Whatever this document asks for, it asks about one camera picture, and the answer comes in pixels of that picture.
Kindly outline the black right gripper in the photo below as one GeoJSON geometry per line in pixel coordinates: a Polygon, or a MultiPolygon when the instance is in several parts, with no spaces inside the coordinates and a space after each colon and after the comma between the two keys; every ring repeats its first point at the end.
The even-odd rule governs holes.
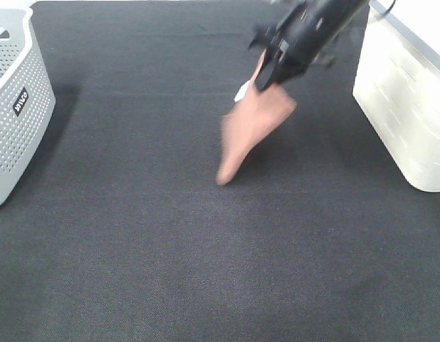
{"type": "Polygon", "coordinates": [[[367,1],[299,1],[278,23],[256,26],[249,47],[264,49],[255,78],[257,91],[303,75],[315,62],[326,65],[323,49],[351,22],[367,1]]]}

